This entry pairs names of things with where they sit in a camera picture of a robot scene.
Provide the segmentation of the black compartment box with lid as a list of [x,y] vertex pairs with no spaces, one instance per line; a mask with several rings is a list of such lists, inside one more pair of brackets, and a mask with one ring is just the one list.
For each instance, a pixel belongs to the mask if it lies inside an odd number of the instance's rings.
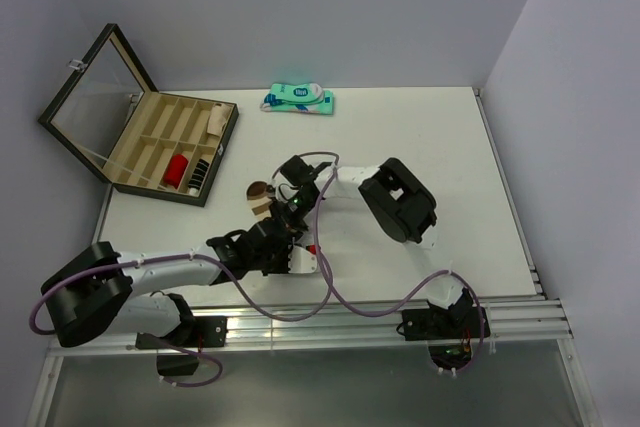
[[[239,117],[233,102],[161,92],[121,28],[108,23],[38,118],[95,177],[121,193],[205,206]],[[214,104],[228,106],[222,135],[206,132]],[[189,164],[178,189],[162,181],[173,155]],[[209,170],[198,197],[187,184],[197,161]]]

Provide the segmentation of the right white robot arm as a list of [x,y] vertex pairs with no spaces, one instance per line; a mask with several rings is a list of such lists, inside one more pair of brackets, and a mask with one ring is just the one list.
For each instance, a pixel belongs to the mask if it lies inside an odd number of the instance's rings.
[[[465,344],[472,339],[482,343],[490,333],[486,311],[471,285],[451,269],[447,255],[436,246],[437,202],[428,188],[397,158],[372,167],[348,167],[339,164],[337,154],[332,155],[331,162],[310,165],[305,159],[312,155],[304,153],[285,161],[272,174],[270,185],[274,186],[281,176],[292,192],[274,206],[275,214],[291,227],[300,228],[306,219],[312,220],[317,263],[331,295],[356,315],[378,318],[403,313],[421,290],[436,282],[441,285],[440,291],[428,296],[420,317],[403,318],[402,335],[409,340],[459,338]],[[386,310],[365,311],[347,301],[335,287],[331,267],[320,247],[320,207],[330,199],[363,201],[383,233],[402,245],[415,263],[430,267],[432,272]]]

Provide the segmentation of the aluminium mounting rail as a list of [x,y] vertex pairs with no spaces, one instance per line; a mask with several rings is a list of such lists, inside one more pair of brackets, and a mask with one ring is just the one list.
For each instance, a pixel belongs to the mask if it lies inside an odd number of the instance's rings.
[[299,323],[225,308],[224,369],[179,388],[130,336],[52,344],[31,426],[598,426],[601,418],[557,300],[489,302],[490,334],[472,366],[438,374],[399,315],[333,305]]

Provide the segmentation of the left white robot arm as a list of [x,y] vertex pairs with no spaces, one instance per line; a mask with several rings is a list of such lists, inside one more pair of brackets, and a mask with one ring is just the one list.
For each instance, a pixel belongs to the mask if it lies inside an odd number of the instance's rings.
[[193,338],[196,320],[176,288],[223,285],[252,271],[286,274],[299,237],[267,218],[188,253],[126,255],[108,241],[95,243],[42,285],[51,333],[65,348],[105,333],[149,335],[183,346]]

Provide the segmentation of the beige rolled sock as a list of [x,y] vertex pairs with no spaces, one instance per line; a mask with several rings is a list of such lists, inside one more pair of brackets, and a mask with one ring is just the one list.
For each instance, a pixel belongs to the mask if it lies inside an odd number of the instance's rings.
[[208,135],[221,136],[227,122],[228,106],[214,104],[209,116],[206,132]]

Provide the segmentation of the mint green folded socks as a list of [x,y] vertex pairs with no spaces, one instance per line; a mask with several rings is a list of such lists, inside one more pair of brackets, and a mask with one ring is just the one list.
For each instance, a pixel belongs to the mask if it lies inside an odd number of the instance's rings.
[[263,112],[332,115],[334,94],[317,83],[274,83],[264,97]]

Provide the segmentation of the black white striped sock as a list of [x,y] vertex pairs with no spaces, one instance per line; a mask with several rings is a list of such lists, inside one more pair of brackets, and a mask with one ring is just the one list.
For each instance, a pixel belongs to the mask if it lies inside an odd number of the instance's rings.
[[204,184],[204,180],[207,176],[210,164],[204,159],[200,158],[189,178],[187,188],[188,194],[193,197],[198,197],[200,190]]

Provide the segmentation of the brown striped sock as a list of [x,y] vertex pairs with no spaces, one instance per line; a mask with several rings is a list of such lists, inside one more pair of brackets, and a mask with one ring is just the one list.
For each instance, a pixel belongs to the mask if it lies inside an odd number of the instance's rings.
[[275,188],[265,181],[254,181],[246,190],[246,200],[254,217],[258,220],[272,218],[271,207],[276,200]]

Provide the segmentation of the red rolled sock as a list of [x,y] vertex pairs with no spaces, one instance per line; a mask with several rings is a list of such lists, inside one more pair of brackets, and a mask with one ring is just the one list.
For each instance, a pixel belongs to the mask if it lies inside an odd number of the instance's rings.
[[189,160],[184,155],[173,155],[163,174],[162,181],[166,185],[178,189],[188,164]]

